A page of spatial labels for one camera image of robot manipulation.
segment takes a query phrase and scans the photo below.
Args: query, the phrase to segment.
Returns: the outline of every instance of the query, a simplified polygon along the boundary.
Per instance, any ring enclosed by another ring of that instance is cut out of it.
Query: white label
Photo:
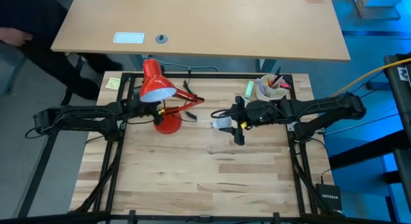
[[[397,67],[397,69],[398,69],[399,79],[403,81],[409,81],[407,69],[405,67]]]
[[[144,42],[144,33],[117,32],[113,42],[116,44],[142,44]]]

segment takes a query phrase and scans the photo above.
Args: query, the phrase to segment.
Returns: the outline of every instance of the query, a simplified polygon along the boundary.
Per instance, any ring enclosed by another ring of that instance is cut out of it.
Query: metal bracket
[[[294,132],[294,125],[297,124],[297,122],[292,122],[291,124],[287,124],[287,130],[290,132]],[[324,132],[326,132],[325,128],[320,128],[319,130],[316,130],[315,133],[316,134],[323,134]]]
[[[272,213],[273,215],[273,222],[271,224],[281,224],[280,214],[278,212]]]
[[[130,211],[128,213],[128,220],[127,224],[136,224],[138,220],[136,220],[136,211]]]
[[[208,215],[200,215],[197,219],[198,223],[213,223],[214,217]]]

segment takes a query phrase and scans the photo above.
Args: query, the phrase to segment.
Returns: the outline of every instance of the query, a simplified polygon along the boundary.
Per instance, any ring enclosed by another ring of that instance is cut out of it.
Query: yellow sticky note
[[[120,79],[110,77],[109,82],[105,86],[106,89],[118,90],[120,88]]]

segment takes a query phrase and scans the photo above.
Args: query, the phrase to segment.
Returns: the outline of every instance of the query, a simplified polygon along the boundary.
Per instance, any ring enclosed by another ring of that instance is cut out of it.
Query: lamp arm
[[[174,114],[180,111],[187,110],[197,104],[201,104],[204,102],[204,98],[198,97],[196,95],[190,94],[188,92],[184,92],[183,90],[177,89],[177,92],[174,94],[175,98],[183,99],[185,101],[189,101],[187,105],[183,105],[181,107],[174,107],[166,109],[164,115]]]

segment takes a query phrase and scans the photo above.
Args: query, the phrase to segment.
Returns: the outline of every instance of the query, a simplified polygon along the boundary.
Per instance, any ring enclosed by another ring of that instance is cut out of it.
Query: lamp shade
[[[162,101],[174,96],[177,92],[174,84],[161,74],[156,60],[143,63],[144,83],[140,90],[140,100],[145,103]]]

